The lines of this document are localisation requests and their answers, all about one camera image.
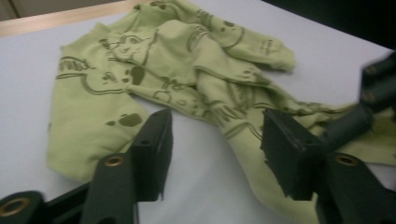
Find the dark background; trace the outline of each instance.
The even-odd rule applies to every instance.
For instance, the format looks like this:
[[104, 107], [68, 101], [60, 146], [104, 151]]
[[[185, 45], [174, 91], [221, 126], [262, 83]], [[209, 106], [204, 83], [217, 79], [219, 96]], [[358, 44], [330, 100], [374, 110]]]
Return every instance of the dark background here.
[[339, 31], [396, 49], [395, 0], [262, 0]]

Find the black clamp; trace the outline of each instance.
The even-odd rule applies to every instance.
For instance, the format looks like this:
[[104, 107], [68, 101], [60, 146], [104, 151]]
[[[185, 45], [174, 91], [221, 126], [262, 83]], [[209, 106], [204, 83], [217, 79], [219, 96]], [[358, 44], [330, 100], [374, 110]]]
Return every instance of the black clamp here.
[[171, 112], [156, 112], [126, 153], [99, 160], [92, 182], [47, 203], [37, 191], [9, 195], [0, 224], [137, 224], [137, 203], [163, 194], [172, 147]]
[[262, 150], [285, 195], [310, 201], [316, 193], [322, 224], [396, 224], [396, 193], [385, 189], [358, 158], [334, 152], [369, 131], [374, 113], [390, 107], [396, 109], [395, 52], [363, 70], [360, 103], [322, 136], [267, 109]]

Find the table surface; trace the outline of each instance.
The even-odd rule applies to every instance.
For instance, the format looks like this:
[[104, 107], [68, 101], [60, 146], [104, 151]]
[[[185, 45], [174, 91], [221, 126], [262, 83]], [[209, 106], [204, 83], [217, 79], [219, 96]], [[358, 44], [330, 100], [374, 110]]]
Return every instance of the table surface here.
[[[302, 101], [355, 102], [362, 65], [390, 52], [259, 0], [191, 1], [224, 20], [283, 40], [295, 52], [297, 67], [268, 76]], [[0, 22], [0, 198], [35, 189], [50, 200], [79, 186], [45, 166], [60, 46], [97, 22], [120, 19], [135, 2]], [[162, 108], [136, 100], [149, 112]], [[256, 200], [218, 128], [176, 111], [173, 116], [174, 156], [164, 201], [140, 203], [141, 223], [292, 223]]]

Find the metal grommet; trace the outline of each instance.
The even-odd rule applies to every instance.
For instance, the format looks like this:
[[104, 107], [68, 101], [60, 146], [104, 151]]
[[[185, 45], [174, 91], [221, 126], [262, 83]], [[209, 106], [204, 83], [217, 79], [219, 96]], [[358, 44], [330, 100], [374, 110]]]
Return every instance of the metal grommet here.
[[115, 157], [110, 157], [105, 161], [105, 166], [118, 166], [122, 164], [124, 161], [123, 157], [115, 156]]
[[29, 198], [17, 198], [0, 207], [0, 217], [9, 217], [22, 211], [30, 202]]
[[335, 159], [336, 159], [339, 163], [344, 164], [344, 165], [347, 165], [347, 166], [356, 166], [356, 165], [359, 164], [358, 160], [356, 160], [356, 159], [353, 158], [353, 157], [347, 156], [347, 155], [337, 155], [337, 156], [335, 157]]
[[364, 70], [366, 71], [366, 73], [371, 75], [376, 73], [376, 68], [374, 66], [368, 66]]
[[370, 91], [365, 91], [364, 93], [362, 93], [361, 94], [361, 98], [363, 100], [365, 100], [366, 102], [369, 102], [369, 103], [374, 103], [375, 102], [375, 96]]

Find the green fabric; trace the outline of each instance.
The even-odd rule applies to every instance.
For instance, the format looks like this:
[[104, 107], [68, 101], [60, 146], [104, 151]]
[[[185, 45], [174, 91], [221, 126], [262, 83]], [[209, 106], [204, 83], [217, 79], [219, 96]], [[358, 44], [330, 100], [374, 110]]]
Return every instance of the green fabric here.
[[[131, 96], [135, 94], [217, 125], [261, 202], [300, 223], [318, 222], [314, 201], [285, 198], [264, 163], [262, 111], [287, 112], [318, 134], [351, 106], [298, 102], [265, 77], [256, 63], [285, 71], [295, 66], [292, 51], [281, 41], [185, 0], [167, 0], [137, 5], [109, 26], [97, 24], [62, 50], [52, 100], [49, 168], [87, 182], [101, 157], [125, 151], [148, 117]], [[395, 130], [380, 122], [375, 134], [343, 150], [396, 165]], [[360, 150], [362, 144], [373, 147]]]

